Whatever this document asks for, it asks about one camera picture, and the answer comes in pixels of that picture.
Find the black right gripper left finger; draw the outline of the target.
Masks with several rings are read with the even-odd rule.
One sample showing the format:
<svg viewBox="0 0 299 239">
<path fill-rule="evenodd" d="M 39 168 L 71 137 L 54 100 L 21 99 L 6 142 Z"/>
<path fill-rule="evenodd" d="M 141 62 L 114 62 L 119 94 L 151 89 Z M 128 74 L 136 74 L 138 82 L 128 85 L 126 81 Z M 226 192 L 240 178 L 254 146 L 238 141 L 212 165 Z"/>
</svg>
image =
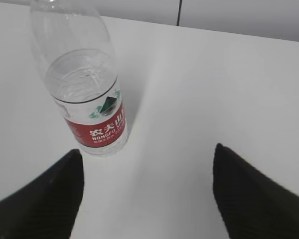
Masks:
<svg viewBox="0 0 299 239">
<path fill-rule="evenodd" d="M 84 166 L 73 149 L 0 201 L 0 239 L 68 239 L 84 194 Z"/>
</svg>

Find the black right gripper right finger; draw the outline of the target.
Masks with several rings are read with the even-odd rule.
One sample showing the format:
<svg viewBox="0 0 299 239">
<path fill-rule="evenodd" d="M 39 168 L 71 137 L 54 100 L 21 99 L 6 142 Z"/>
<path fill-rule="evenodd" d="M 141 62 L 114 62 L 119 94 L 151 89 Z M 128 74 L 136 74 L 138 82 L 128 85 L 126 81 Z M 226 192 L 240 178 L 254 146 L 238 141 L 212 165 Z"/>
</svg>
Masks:
<svg viewBox="0 0 299 239">
<path fill-rule="evenodd" d="M 299 196 L 217 144 L 213 195 L 231 239 L 299 239 Z"/>
</svg>

